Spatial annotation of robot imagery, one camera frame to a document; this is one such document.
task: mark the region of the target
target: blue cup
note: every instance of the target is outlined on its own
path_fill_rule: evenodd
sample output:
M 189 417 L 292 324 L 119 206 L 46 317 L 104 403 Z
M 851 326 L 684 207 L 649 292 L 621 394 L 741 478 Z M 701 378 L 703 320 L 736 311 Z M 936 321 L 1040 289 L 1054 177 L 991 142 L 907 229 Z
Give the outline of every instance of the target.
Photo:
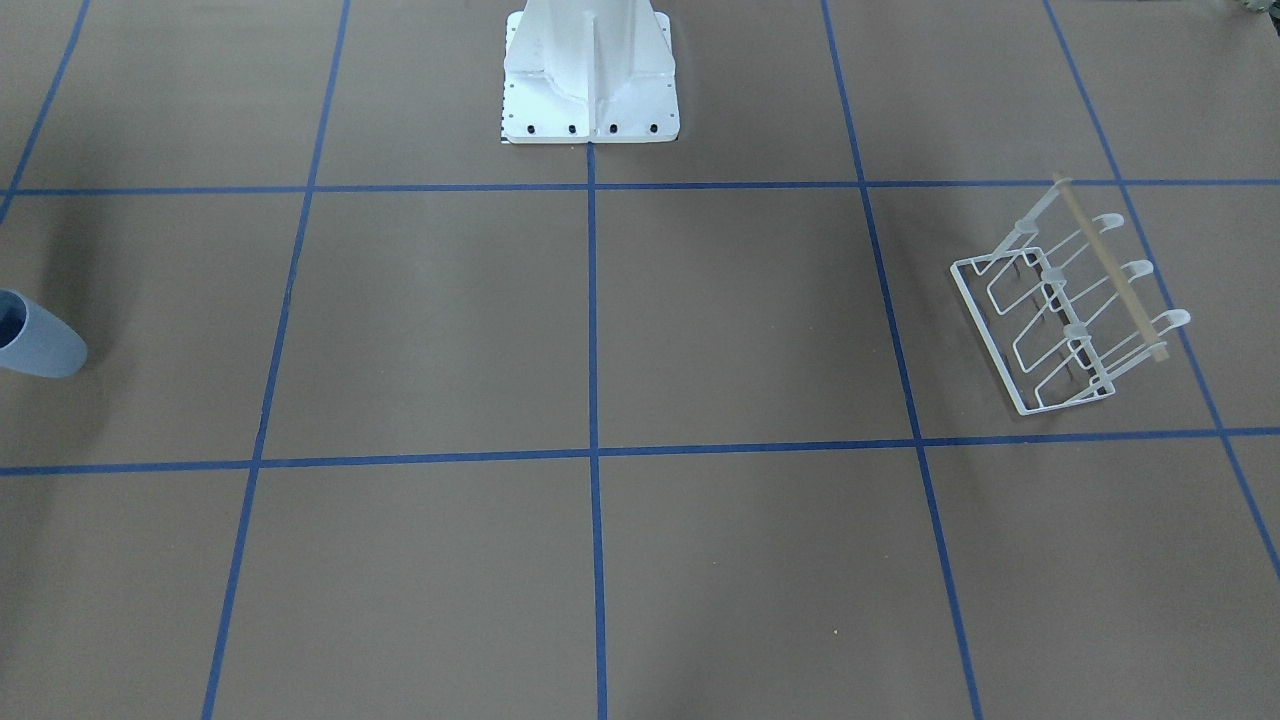
M 42 378 L 81 369 L 88 347 L 52 313 L 12 290 L 0 290 L 0 368 Z

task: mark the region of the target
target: white wire rack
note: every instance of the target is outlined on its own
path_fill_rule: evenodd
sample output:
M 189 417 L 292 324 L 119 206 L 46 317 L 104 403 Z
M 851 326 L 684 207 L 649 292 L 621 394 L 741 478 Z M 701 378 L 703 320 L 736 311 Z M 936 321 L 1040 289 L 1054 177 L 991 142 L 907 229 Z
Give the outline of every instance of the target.
M 1020 415 L 1115 395 L 1116 378 L 1147 359 L 1167 359 L 1164 337 L 1190 322 L 1180 309 L 1147 314 L 1133 284 L 1155 268 L 1146 259 L 1123 265 L 1115 260 L 1102 236 L 1124 225 L 1124 217 L 1089 219 L 1070 182 L 1059 178 L 992 252 L 951 265 Z M 1044 247 L 1039 219 L 1059 199 L 1076 228 Z M 1128 319 L 1119 307 L 1128 310 Z

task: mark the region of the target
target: wooden dowel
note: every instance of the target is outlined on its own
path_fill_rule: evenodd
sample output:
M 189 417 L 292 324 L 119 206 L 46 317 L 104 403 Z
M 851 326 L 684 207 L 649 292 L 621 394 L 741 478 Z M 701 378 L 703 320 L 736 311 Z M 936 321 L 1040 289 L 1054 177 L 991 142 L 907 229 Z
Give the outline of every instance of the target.
M 1155 325 L 1151 324 L 1151 315 L 1147 314 L 1147 309 L 1142 306 L 1142 300 L 1138 300 L 1138 293 L 1133 291 L 1129 284 L 1129 278 L 1125 277 L 1124 270 L 1120 268 L 1120 263 L 1116 261 L 1115 255 L 1111 254 L 1111 249 L 1102 242 L 1102 236 L 1098 234 L 1098 228 L 1094 227 L 1093 220 L 1085 214 L 1084 208 L 1080 205 L 1080 199 L 1075 196 L 1075 191 L 1071 190 L 1071 181 L 1064 178 L 1059 173 L 1053 173 L 1053 182 L 1057 187 L 1059 193 L 1062 200 L 1066 201 L 1066 206 L 1071 209 L 1071 214 L 1075 215 L 1075 223 L 1080 225 L 1080 231 L 1084 237 L 1089 238 L 1089 247 L 1093 249 L 1093 254 L 1098 256 L 1102 266 L 1107 270 L 1107 277 L 1111 278 L 1111 284 L 1115 286 L 1116 293 L 1120 295 L 1121 302 L 1126 310 L 1129 310 L 1129 316 L 1133 318 L 1134 325 L 1138 327 L 1138 334 L 1142 336 L 1142 342 L 1151 347 L 1151 356 L 1156 359 L 1156 363 L 1169 360 L 1169 351 L 1161 345 L 1160 333 L 1156 332 Z

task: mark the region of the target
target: grid line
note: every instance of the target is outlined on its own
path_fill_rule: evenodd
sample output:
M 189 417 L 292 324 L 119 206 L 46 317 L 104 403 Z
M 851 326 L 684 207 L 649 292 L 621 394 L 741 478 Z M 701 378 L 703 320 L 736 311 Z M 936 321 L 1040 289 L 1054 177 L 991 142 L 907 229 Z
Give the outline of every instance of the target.
M 1078 186 L 1119 187 L 1112 178 L 1075 178 Z M 1280 178 L 1125 178 L 1125 186 L 1138 187 L 1280 187 Z M 598 182 L 598 192 L 621 191 L 696 191 L 696 190 L 904 190 L 929 187 L 1051 187 L 1050 178 L 1006 179 L 865 179 L 865 181 L 708 181 L 708 182 Z M 305 195 L 384 193 L 384 192 L 581 192 L 586 183 L 392 183 L 392 184 L 279 184 L 279 186 L 174 186 L 174 187 L 14 187 L 4 192 L 14 197 L 118 197 L 166 195 Z
M 27 145 L 23 146 L 22 156 L 13 170 L 13 178 L 9 179 L 9 190 L 5 192 L 4 200 L 0 201 L 0 224 L 4 224 L 4 219 L 9 215 L 9 208 L 13 205 L 18 186 L 22 184 L 22 176 L 27 172 L 27 163 L 31 161 L 31 154 L 36 151 L 36 141 L 40 140 L 40 131 L 45 128 L 49 109 L 54 106 L 54 96 L 58 95 L 58 88 L 61 87 L 63 77 L 67 74 L 67 67 L 72 63 L 72 53 L 76 51 L 76 45 L 79 42 L 79 33 L 84 28 L 84 18 L 88 17 L 88 4 L 90 0 L 82 0 L 79 12 L 76 13 L 76 23 L 72 24 L 72 33 L 67 38 L 67 47 L 63 49 L 63 59 L 58 63 L 54 79 L 49 83 L 49 92 L 45 94 L 45 101 L 40 105 L 40 113 L 36 114 L 31 135 L 27 136 Z
M 586 302 L 588 302 L 588 434 L 591 468 L 591 557 L 595 580 L 595 712 L 609 716 L 609 675 L 604 605 L 604 520 L 600 498 L 600 373 L 596 284 L 595 145 L 586 145 Z
M 964 629 L 964 614 L 960 609 L 960 597 L 956 592 L 955 577 L 951 570 L 951 555 L 947 550 L 946 532 L 942 527 L 942 515 L 938 510 L 937 496 L 933 492 L 933 475 L 929 471 L 929 459 L 922 445 L 920 420 L 915 409 L 915 397 L 911 392 L 911 378 L 906 368 L 906 356 L 902 352 L 902 338 L 899 334 L 897 318 L 893 313 L 893 296 L 890 292 L 888 274 L 884 269 L 884 256 L 881 252 L 879 233 L 876 229 L 876 211 L 872 206 L 870 191 L 867 187 L 867 174 L 863 169 L 863 156 L 858 146 L 858 129 L 854 124 L 852 106 L 849 99 L 849 90 L 845 83 L 845 72 L 840 61 L 840 46 L 836 42 L 836 29 L 831 20 L 831 5 L 822 0 L 822 17 L 827 29 L 827 44 L 831 47 L 831 64 L 836 74 L 836 87 L 840 90 L 840 104 L 845 113 L 845 128 L 849 132 L 849 147 L 854 158 L 854 169 L 858 173 L 858 182 L 861 184 L 859 195 L 863 201 L 863 213 L 867 219 L 867 233 L 870 240 L 872 254 L 876 258 L 876 274 L 879 278 L 881 293 L 884 301 L 884 315 L 888 322 L 890 337 L 893 341 L 893 356 L 897 360 L 899 378 L 902 384 L 902 397 L 906 404 L 906 415 L 911 424 L 911 439 L 915 443 L 915 459 L 920 469 L 920 480 L 924 487 L 924 500 L 929 507 L 929 523 L 933 528 L 933 541 L 937 546 L 938 565 L 942 571 L 942 582 L 946 587 L 947 605 L 951 610 L 951 624 L 956 635 L 956 650 L 960 655 L 960 666 L 964 671 L 965 687 L 969 692 L 969 706 L 974 720 L 982 720 L 982 700 L 978 694 L 978 680 L 974 675 L 973 661 L 969 655 L 969 639 Z
M 329 82 L 325 86 L 324 101 L 320 105 L 320 122 L 316 127 L 315 147 L 311 152 L 311 169 L 307 174 L 307 187 L 315 186 L 320 172 L 320 156 L 324 151 L 324 137 L 329 124 L 329 110 L 333 106 L 334 87 L 338 83 L 338 68 L 342 64 L 342 47 L 347 35 L 347 18 L 351 14 L 351 0 L 343 0 L 342 14 L 338 18 L 338 32 L 329 63 Z M 218 700 L 218 683 L 221 678 L 223 657 L 227 651 L 227 637 L 230 632 L 232 612 L 236 607 L 236 591 L 239 585 L 239 571 L 244 560 L 244 543 L 248 538 L 250 520 L 253 514 L 253 497 L 257 492 L 259 471 L 262 468 L 262 451 L 266 446 L 266 430 L 271 421 L 271 404 L 275 400 L 275 382 L 280 372 L 280 357 L 284 354 L 284 336 L 289 325 L 289 310 L 293 300 L 293 284 L 298 277 L 298 261 L 307 234 L 307 220 L 311 214 L 312 190 L 307 190 L 298 214 L 298 231 L 293 240 L 293 256 L 289 259 L 289 273 L 284 283 L 284 299 L 280 301 L 280 319 L 275 331 L 275 345 L 271 350 L 271 365 L 266 375 L 266 388 L 262 391 L 262 413 L 257 437 L 253 441 L 253 457 L 250 460 L 248 479 L 244 483 L 244 500 L 241 506 L 239 523 L 236 529 L 236 544 L 232 551 L 230 569 L 227 575 L 227 592 L 223 597 L 223 610 L 218 623 L 218 635 L 214 642 L 212 660 L 209 666 L 209 684 L 205 688 L 205 702 L 201 720 L 211 720 Z
M 1078 90 L 1084 100 L 1094 129 L 1111 165 L 1114 178 L 1078 179 L 1076 184 L 1111 186 L 1117 187 L 1125 199 L 1130 217 L 1148 258 L 1155 259 L 1146 233 L 1142 231 L 1140 220 L 1129 195 L 1129 186 L 1280 186 L 1280 178 L 1202 178 L 1202 179 L 1175 179 L 1175 178 L 1143 178 L 1126 179 L 1121 176 L 1119 165 L 1111 152 L 1110 143 L 1102 129 L 1102 124 L 1092 106 L 1092 101 L 1075 67 L 1066 37 L 1057 22 L 1050 0 L 1042 0 L 1053 29 L 1057 33 L 1064 55 L 1071 68 Z M 1187 430 L 1137 430 L 1117 433 L 1075 433 L 1075 434 L 1028 434 L 1028 436 L 964 436 L 927 438 L 922 436 L 914 396 L 910 387 L 910 378 L 893 314 L 892 297 L 888 287 L 884 263 L 876 231 L 874 215 L 869 190 L 872 188 L 915 188 L 915 187 L 1048 187 L 1051 179 L 993 179 L 993 181 L 872 181 L 864 174 L 861 156 L 854 126 L 854 114 L 849 101 L 849 94 L 840 63 L 838 47 L 835 29 L 831 20 L 828 0 L 822 0 L 822 10 L 826 22 L 826 31 L 832 54 L 836 82 L 840 90 L 841 102 L 846 119 L 846 128 L 850 141 L 850 150 L 854 156 L 856 181 L 838 182 L 686 182 L 686 183 L 599 183 L 595 178 L 595 147 L 588 145 L 588 182 L 586 183 L 492 183 L 492 184 L 317 184 L 320 158 L 324 147 L 324 137 L 329 110 L 333 101 L 334 87 L 338 77 L 342 47 L 344 42 L 347 19 L 349 15 L 351 0 L 343 0 L 342 15 L 334 44 L 334 53 L 330 61 L 329 83 L 321 106 L 320 122 L 316 131 L 315 147 L 310 167 L 307 183 L 302 186 L 223 186 L 223 187 L 137 187 L 137 188 L 20 188 L 22 177 L 31 160 L 36 142 L 40 137 L 54 97 L 60 87 L 65 70 L 69 65 L 73 50 L 78 42 L 83 27 L 90 0 L 83 0 L 72 28 L 70 37 L 63 53 L 61 61 L 45 96 L 41 110 L 37 115 L 31 135 L 23 149 L 22 158 L 14 170 L 4 197 L 0 200 L 0 223 L 8 215 L 12 202 L 17 197 L 52 197 L 52 196 L 174 196 L 174 195 L 287 195 L 298 193 L 303 196 L 300 210 L 298 228 L 294 238 L 294 249 L 291 259 L 288 278 L 282 300 L 280 316 L 273 347 L 270 370 L 266 388 L 264 391 L 262 409 L 260 416 L 259 433 L 255 438 L 253 455 L 248 460 L 225 461 L 179 461 L 179 462 L 120 462 L 96 465 L 63 465 L 63 466 L 14 466 L 0 468 L 0 477 L 18 475 L 76 475 L 76 474 L 119 474 L 119 473 L 165 473 L 165 471 L 207 471 L 207 470 L 247 470 L 246 492 L 242 502 L 239 523 L 237 525 L 236 547 L 232 557 L 232 568 L 228 575 L 227 594 L 224 597 L 223 612 L 219 621 L 218 639 L 215 642 L 214 657 L 210 667 L 209 687 L 206 689 L 204 705 L 204 720 L 210 720 L 216 698 L 218 680 L 220 676 L 223 653 L 225 651 L 227 635 L 234 605 L 236 588 L 239 566 L 243 559 L 244 543 L 250 527 L 250 519 L 256 491 L 256 480 L 261 469 L 278 468 L 325 468 L 325 466 L 356 466 L 356 465 L 410 465 L 410 464 L 438 464 L 438 462 L 489 462 L 489 461 L 525 461 L 548 459 L 582 459 L 590 460 L 591 477 L 591 519 L 593 519 L 593 551 L 594 551 L 594 578 L 595 578 L 595 621 L 596 621 L 596 693 L 598 715 L 600 720 L 607 720 L 607 666 L 605 666 L 605 605 L 604 605 L 604 565 L 603 565 L 603 527 L 602 527 L 602 498 L 600 498 L 600 459 L 622 456 L 653 456 L 653 455 L 699 455 L 699 454 L 748 454 L 748 452 L 805 452 L 805 451 L 864 451 L 864 450 L 891 450 L 914 448 L 916 451 L 922 482 L 924 484 L 925 500 L 929 506 L 931 521 L 933 524 L 934 539 L 938 546 L 940 565 L 942 568 L 945 584 L 947 587 L 948 603 L 951 606 L 955 624 L 956 641 L 959 644 L 965 678 L 970 694 L 970 702 L 975 720 L 982 717 L 982 707 L 978 697 L 977 682 L 974 678 L 963 618 L 960 615 L 959 600 L 951 574 L 950 559 L 946 539 L 941 523 L 941 514 L 937 507 L 933 492 L 932 478 L 928 466 L 925 450 L 929 447 L 973 446 L 973 445 L 1020 445 L 1020 443 L 1066 443 L 1066 442 L 1124 442 L 1124 441 L 1157 441 L 1175 438 L 1220 438 L 1240 489 L 1249 505 L 1254 523 L 1266 546 L 1271 562 L 1280 577 L 1280 559 L 1276 557 L 1275 546 L 1271 542 L 1266 524 L 1253 500 L 1252 491 L 1245 479 L 1244 471 L 1235 456 L 1231 437 L 1274 437 L 1280 436 L 1276 427 L 1249 427 L 1226 428 L 1219 415 L 1217 407 L 1210 393 L 1208 384 L 1201 372 L 1199 364 L 1192 352 L 1190 341 L 1185 332 L 1180 331 L 1181 342 L 1192 363 L 1193 370 L 1199 383 L 1204 401 L 1213 419 L 1213 428 L 1187 429 Z M 859 190 L 868 231 L 870 233 L 872 250 L 876 256 L 877 273 L 884 301 L 886 318 L 893 340 L 895 355 L 899 364 L 900 380 L 902 383 L 904 401 L 911 424 L 910 438 L 888 438 L 869 441 L 823 441 L 823 442 L 790 442 L 790 443 L 724 443 L 724 445 L 685 445 L 685 446 L 634 446 L 634 447 L 602 447 L 599 443 L 599 397 L 598 397 L 598 287 L 596 287 L 596 193 L 616 191 L 696 191 L 696 190 L 820 190 L 820 188 L 850 188 Z M 589 402 L 590 402 L 590 443 L 586 448 L 562 450 L 529 450 L 529 451 L 497 451 L 497 452 L 454 452 L 454 454 L 416 454 L 416 455 L 381 455 L 381 456 L 343 456 L 343 457 L 293 457 L 293 459 L 265 459 L 265 438 L 271 414 L 271 404 L 275 392 L 275 380 L 279 373 L 283 355 L 284 338 L 288 328 L 292 288 L 297 278 L 298 261 L 301 258 L 311 204 L 316 193 L 375 193 L 375 192 L 556 192 L 556 191 L 585 191 L 588 196 L 588 256 L 589 256 Z M 1156 279 L 1166 302 L 1171 306 L 1167 286 L 1160 275 L 1156 265 Z
M 600 457 L 646 457 L 667 455 L 735 455 L 769 452 L 859 452 L 920 447 L 1064 445 L 1093 442 L 1148 442 L 1228 437 L 1277 437 L 1280 427 L 1213 428 L 1184 430 L 1121 430 L 1108 433 L 1064 433 L 1027 436 L 955 436 L 813 442 L 744 442 L 718 445 L 643 445 L 600 447 Z M 261 469 L 355 468 L 379 465 L 444 465 L 467 462 L 513 462 L 520 460 L 573 460 L 591 456 L 589 447 L 548 450 L 504 450 L 489 452 L 422 452 L 403 455 L 335 455 L 329 457 L 270 457 L 259 461 Z M 177 462 L 102 462 L 92 465 L 17 465 L 0 468 L 0 478 L 49 475 L 113 475 L 128 473 L 196 473 L 206 470 L 247 470 L 252 460 L 193 460 Z
M 1062 49 L 1062 55 L 1071 70 L 1071 77 L 1075 79 L 1076 90 L 1079 91 L 1080 99 L 1084 101 L 1084 106 L 1089 113 L 1089 120 L 1093 123 L 1093 129 L 1098 135 L 1098 142 L 1102 145 L 1102 151 L 1107 158 L 1107 163 L 1111 165 L 1111 173 L 1115 176 L 1116 187 L 1120 190 L 1120 195 L 1124 197 L 1125 208 L 1129 210 L 1129 217 L 1133 219 L 1134 232 L 1138 234 L 1139 242 L 1142 242 L 1143 252 L 1147 254 L 1147 259 L 1151 261 L 1152 277 L 1156 279 L 1156 286 L 1160 288 L 1165 305 L 1167 307 L 1175 307 L 1172 295 L 1169 292 L 1169 284 L 1165 282 L 1165 275 L 1160 269 L 1160 263 L 1156 261 L 1156 254 L 1152 251 L 1151 242 L 1147 238 L 1147 232 L 1143 229 L 1142 218 L 1138 215 L 1138 208 L 1134 205 L 1133 196 L 1129 193 L 1129 183 L 1125 181 L 1124 174 L 1120 173 L 1120 164 L 1116 161 L 1115 152 L 1111 149 L 1111 142 L 1107 140 L 1107 135 L 1102 129 L 1102 120 L 1098 118 L 1098 113 L 1093 106 L 1093 100 L 1089 99 L 1089 92 L 1084 87 L 1084 78 L 1075 63 L 1075 58 L 1071 55 L 1071 47 L 1066 40 L 1066 33 L 1062 31 L 1062 26 L 1057 19 L 1057 13 L 1053 12 L 1053 5 L 1050 0 L 1041 0 L 1041 4 L 1044 6 L 1050 24 L 1053 27 L 1053 33 L 1057 36 L 1059 45 Z M 1196 382 L 1204 398 L 1204 405 L 1208 407 L 1210 416 L 1213 420 L 1213 427 L 1220 432 L 1219 438 L 1222 442 L 1222 450 L 1231 465 L 1231 471 L 1235 474 L 1235 482 L 1240 487 L 1240 493 L 1244 496 L 1244 502 L 1249 509 L 1249 515 L 1257 528 L 1258 538 L 1262 541 L 1262 547 L 1266 551 L 1267 557 L 1271 560 L 1271 569 L 1275 573 L 1276 579 L 1280 579 L 1280 555 L 1276 552 L 1276 546 L 1271 539 L 1271 533 L 1267 529 L 1266 520 L 1262 518 L 1262 511 L 1258 509 L 1257 500 L 1253 497 L 1253 489 L 1249 487 L 1249 480 L 1244 474 L 1244 469 L 1240 466 L 1239 459 L 1235 456 L 1235 447 L 1231 445 L 1231 438 L 1229 434 L 1222 432 L 1225 428 L 1222 424 L 1222 416 L 1219 414 L 1217 402 L 1213 400 L 1213 393 L 1210 391 L 1208 380 L 1204 378 L 1199 360 L 1196 357 L 1196 351 L 1192 348 L 1190 336 L 1188 336 L 1185 328 L 1178 328 L 1178 337 L 1181 340 L 1183 351 L 1187 354 L 1187 360 L 1190 363 L 1192 372 L 1196 375 Z

